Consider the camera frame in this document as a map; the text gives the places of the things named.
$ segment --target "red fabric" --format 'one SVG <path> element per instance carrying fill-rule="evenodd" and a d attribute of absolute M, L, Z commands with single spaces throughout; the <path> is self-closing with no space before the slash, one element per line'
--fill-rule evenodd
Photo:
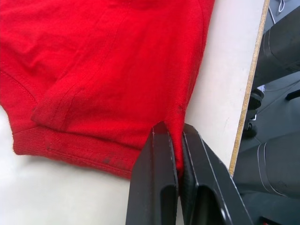
<path fill-rule="evenodd" d="M 130 173 L 164 121 L 182 172 L 185 110 L 213 0 L 2 0 L 0 103 L 19 155 Z"/>

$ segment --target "dark floor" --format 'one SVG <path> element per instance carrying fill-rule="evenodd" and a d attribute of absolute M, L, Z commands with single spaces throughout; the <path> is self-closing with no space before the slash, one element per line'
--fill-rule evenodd
<path fill-rule="evenodd" d="M 300 0 L 286 0 L 283 12 L 278 14 L 279 3 L 280 0 L 270 0 L 270 8 L 276 22 L 300 6 Z M 272 25 L 273 21 L 268 12 L 264 31 Z M 265 97 L 255 121 L 257 136 L 242 139 L 240 152 L 271 138 L 300 131 L 300 97 L 291 101 L 285 100 L 288 93 L 300 89 L 300 72 L 268 83 L 265 88 Z M 300 225 L 299 199 L 262 193 L 246 194 L 242 199 L 255 225 L 262 224 L 259 222 L 261 216 L 273 218 L 282 225 Z"/>

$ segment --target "red garment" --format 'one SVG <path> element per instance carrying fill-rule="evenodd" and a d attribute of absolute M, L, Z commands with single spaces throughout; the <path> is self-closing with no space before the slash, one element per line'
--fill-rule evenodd
<path fill-rule="evenodd" d="M 164 121 L 181 133 L 213 0 L 2 0 L 0 103 L 14 151 L 130 173 Z"/>

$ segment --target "white surface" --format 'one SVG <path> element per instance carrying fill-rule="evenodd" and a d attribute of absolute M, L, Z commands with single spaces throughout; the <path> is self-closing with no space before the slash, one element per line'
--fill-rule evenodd
<path fill-rule="evenodd" d="M 264 0 L 217 0 L 186 123 L 229 167 Z"/>
<path fill-rule="evenodd" d="M 187 112 L 228 166 L 253 56 L 263 0 L 217 0 L 200 76 Z M 0 108 L 1 225 L 123 225 L 129 181 L 109 174 L 16 156 Z M 182 217 L 177 221 L 182 225 Z"/>

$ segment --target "wooden edge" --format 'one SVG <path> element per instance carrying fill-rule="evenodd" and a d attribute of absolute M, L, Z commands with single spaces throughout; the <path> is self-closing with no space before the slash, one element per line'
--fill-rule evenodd
<path fill-rule="evenodd" d="M 269 3 L 270 3 L 270 0 L 265 0 L 264 4 L 263 4 L 263 8 L 262 8 L 262 16 L 261 16 L 261 21 L 260 21 L 260 24 L 258 27 L 258 34 L 257 34 L 256 42 L 255 42 L 255 48 L 254 48 L 254 53 L 253 53 L 252 62 L 251 62 L 251 66 L 250 66 L 250 72 L 249 72 L 249 77 L 248 77 L 248 81 L 247 81 L 243 106 L 242 106 L 242 110 L 241 110 L 241 114 L 240 114 L 240 121 L 239 121 L 238 130 L 237 130 L 237 134 L 236 134 L 235 141 L 234 141 L 230 164 L 229 164 L 229 173 L 232 176 L 234 173 L 235 164 L 236 164 L 236 160 L 237 160 L 238 153 L 239 153 L 240 140 L 241 140 L 242 133 L 243 133 L 244 123 L 245 123 L 245 118 L 246 118 L 247 108 L 248 108 L 248 102 L 249 102 L 250 93 L 251 93 L 251 89 L 252 89 L 252 83 L 253 83 L 253 78 L 254 78 L 254 74 L 255 74 L 259 48 L 261 46 L 261 41 L 262 41 L 262 36 L 263 36 L 263 28 L 264 28 L 264 23 L 266 21 L 266 17 L 267 17 L 267 13 L 268 13 Z"/>

